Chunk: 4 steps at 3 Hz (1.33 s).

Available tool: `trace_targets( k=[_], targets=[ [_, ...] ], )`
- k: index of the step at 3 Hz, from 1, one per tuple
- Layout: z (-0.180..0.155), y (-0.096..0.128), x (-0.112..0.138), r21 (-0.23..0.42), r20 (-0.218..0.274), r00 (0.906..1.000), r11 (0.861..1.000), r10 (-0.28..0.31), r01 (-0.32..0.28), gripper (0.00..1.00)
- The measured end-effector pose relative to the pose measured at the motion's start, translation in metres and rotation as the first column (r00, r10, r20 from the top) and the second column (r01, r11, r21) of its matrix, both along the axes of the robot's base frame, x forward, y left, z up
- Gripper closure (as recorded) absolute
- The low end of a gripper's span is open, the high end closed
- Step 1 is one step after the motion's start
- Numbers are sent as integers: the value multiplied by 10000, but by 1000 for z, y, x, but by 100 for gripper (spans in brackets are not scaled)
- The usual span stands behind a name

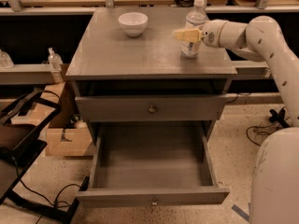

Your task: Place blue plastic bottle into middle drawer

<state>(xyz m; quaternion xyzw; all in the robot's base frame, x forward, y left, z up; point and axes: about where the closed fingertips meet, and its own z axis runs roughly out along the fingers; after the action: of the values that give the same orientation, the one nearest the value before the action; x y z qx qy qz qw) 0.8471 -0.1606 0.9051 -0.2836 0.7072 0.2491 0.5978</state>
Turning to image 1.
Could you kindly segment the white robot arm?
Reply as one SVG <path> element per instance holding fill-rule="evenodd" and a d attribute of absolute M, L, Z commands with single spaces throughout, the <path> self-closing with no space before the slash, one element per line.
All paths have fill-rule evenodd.
<path fill-rule="evenodd" d="M 265 138 L 254 163 L 249 224 L 299 224 L 299 59 L 269 16 L 248 23 L 211 20 L 200 28 L 175 30 L 173 37 L 223 48 L 270 70 L 291 126 Z"/>

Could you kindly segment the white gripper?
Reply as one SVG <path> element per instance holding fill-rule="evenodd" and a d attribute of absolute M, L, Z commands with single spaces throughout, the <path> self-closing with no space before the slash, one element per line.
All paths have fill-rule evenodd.
<path fill-rule="evenodd" d="M 201 39 L 203 43 L 212 48 L 226 48 L 224 43 L 224 26 L 227 23 L 225 20 L 207 21 L 203 26 L 203 30 L 198 28 L 179 29 L 172 33 L 176 40 L 185 42 L 197 43 Z"/>

